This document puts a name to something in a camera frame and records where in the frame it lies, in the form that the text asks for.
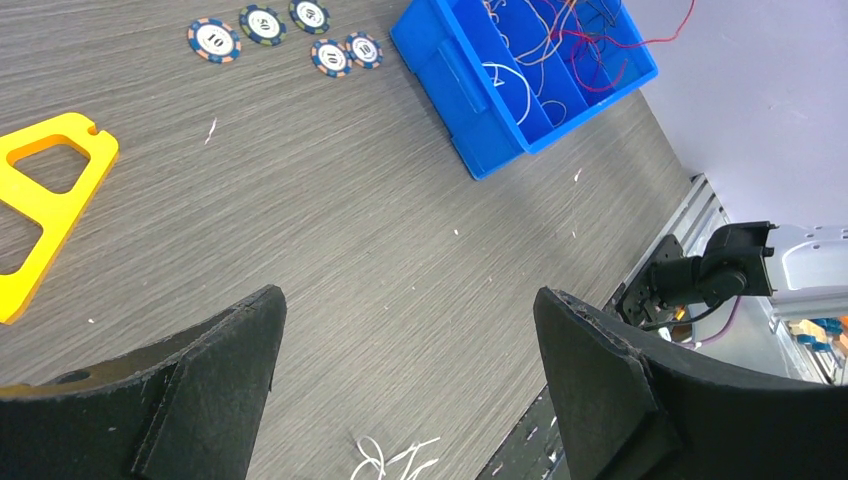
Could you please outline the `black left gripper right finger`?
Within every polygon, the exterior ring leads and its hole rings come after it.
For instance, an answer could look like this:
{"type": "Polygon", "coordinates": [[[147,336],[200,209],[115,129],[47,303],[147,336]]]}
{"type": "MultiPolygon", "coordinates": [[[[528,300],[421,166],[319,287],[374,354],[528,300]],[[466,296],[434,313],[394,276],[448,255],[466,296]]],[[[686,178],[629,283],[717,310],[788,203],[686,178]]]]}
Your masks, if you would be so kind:
{"type": "Polygon", "coordinates": [[[843,479],[847,390],[728,364],[538,291],[540,354],[574,479],[843,479]]]}

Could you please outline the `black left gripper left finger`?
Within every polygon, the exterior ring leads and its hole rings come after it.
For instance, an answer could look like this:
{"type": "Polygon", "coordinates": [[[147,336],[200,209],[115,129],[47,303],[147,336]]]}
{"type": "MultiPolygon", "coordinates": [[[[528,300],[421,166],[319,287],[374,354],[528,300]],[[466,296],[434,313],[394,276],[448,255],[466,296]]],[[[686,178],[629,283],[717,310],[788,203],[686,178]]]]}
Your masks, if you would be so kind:
{"type": "Polygon", "coordinates": [[[5,479],[242,479],[287,313],[265,286],[186,330],[1,390],[5,479]]]}

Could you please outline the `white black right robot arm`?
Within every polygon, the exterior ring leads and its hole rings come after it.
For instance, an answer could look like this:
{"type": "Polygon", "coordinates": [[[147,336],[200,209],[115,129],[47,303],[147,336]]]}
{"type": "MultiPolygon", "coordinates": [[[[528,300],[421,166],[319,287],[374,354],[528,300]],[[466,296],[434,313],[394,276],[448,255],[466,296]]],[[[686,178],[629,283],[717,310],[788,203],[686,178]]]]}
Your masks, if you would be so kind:
{"type": "Polygon", "coordinates": [[[647,279],[652,296],[672,307],[846,289],[847,228],[769,221],[724,225],[701,254],[659,260],[649,267],[647,279]]]}

